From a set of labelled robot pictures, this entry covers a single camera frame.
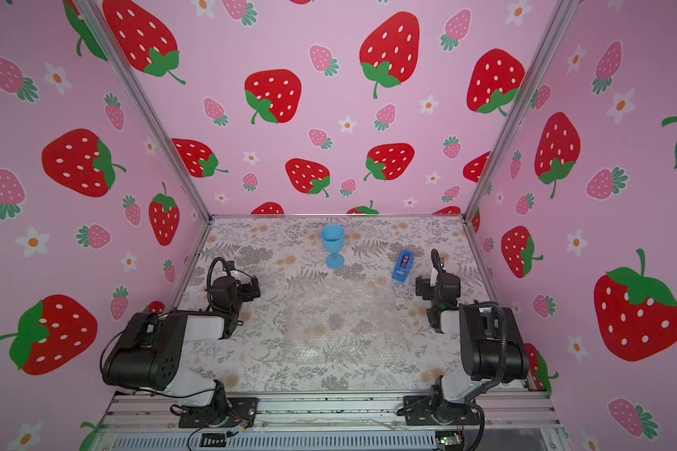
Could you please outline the blue plastic wine glass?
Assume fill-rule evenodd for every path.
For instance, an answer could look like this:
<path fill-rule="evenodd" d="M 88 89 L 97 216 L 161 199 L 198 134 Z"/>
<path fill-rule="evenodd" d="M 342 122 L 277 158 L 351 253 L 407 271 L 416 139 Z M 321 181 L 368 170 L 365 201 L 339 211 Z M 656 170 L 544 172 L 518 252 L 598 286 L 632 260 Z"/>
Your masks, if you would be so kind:
<path fill-rule="evenodd" d="M 344 256 L 340 253 L 344 246 L 345 231 L 340 225 L 327 225 L 321 232 L 321 239 L 326 257 L 325 264 L 329 269 L 338 270 L 344 265 Z"/>

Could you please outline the clear bubble wrap sheet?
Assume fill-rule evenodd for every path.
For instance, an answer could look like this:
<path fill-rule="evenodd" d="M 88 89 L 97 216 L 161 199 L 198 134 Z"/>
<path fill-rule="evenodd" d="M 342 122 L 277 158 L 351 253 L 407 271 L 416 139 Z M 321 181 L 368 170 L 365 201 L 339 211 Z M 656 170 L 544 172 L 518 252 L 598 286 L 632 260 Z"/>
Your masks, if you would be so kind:
<path fill-rule="evenodd" d="M 287 300 L 282 358 L 298 365 L 391 365 L 404 360 L 404 320 L 389 288 L 329 280 Z"/>

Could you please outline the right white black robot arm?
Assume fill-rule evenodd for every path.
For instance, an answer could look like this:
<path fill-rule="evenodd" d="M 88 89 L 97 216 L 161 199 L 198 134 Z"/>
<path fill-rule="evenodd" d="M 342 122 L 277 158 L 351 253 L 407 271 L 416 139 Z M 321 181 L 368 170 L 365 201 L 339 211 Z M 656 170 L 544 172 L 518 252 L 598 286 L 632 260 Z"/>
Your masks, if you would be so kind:
<path fill-rule="evenodd" d="M 449 272 L 416 279 L 416 295 L 431 303 L 430 326 L 458 336 L 462 366 L 437 378 L 428 400 L 436 417 L 462 415 L 478 396 L 502 384 L 528 377 L 530 357 L 513 313 L 495 302 L 459 302 L 460 278 Z"/>

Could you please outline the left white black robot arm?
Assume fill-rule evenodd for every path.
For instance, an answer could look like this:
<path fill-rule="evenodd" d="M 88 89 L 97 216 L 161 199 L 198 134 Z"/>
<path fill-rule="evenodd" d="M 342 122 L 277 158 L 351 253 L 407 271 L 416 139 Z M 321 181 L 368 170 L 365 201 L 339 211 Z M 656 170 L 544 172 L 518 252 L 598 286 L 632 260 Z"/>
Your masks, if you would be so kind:
<path fill-rule="evenodd" d="M 243 283 L 233 276 L 209 280 L 205 311 L 173 310 L 135 314 L 117 336 L 110 353 L 101 356 L 103 381 L 125 390 L 171 398 L 179 415 L 205 415 L 221 422 L 232 406 L 221 381 L 210 380 L 181 363 L 188 344 L 231 338 L 242 324 L 241 308 L 261 296 L 252 276 Z"/>

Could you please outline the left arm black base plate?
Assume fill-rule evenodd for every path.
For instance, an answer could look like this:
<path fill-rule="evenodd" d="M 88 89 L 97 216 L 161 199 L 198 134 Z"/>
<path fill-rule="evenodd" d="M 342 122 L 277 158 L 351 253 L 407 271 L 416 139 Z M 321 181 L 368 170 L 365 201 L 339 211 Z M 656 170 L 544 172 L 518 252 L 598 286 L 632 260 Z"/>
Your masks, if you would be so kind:
<path fill-rule="evenodd" d="M 259 407 L 259 398 L 220 398 L 204 407 L 181 406 L 179 428 L 252 427 Z"/>

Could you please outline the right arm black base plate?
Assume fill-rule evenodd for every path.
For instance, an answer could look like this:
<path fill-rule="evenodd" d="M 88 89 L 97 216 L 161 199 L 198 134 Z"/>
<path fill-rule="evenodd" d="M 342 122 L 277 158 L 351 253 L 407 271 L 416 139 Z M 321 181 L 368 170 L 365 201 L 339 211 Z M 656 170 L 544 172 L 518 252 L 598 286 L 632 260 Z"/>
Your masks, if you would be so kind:
<path fill-rule="evenodd" d="M 431 396 L 406 396 L 396 415 L 408 426 L 479 426 L 483 419 L 476 407 Z"/>

